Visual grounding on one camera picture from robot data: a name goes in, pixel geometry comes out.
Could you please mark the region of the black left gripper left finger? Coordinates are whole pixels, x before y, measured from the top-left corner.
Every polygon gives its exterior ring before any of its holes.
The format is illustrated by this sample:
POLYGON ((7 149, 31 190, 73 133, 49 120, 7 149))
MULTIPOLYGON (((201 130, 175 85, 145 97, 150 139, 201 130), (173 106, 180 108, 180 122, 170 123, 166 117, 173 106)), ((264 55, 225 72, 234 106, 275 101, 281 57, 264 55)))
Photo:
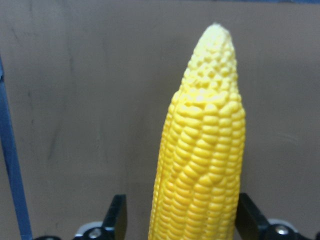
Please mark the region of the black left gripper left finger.
POLYGON ((101 227, 107 240, 124 240, 127 232, 127 196, 116 194, 103 219, 101 227))

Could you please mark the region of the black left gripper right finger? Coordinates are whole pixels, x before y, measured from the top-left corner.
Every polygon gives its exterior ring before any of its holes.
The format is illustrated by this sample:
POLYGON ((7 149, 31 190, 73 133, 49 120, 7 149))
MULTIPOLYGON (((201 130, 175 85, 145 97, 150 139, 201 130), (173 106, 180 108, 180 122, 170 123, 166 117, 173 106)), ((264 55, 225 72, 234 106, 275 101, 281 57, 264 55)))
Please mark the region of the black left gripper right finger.
POLYGON ((269 221, 246 193, 240 193, 236 229, 242 240, 263 240, 269 221))

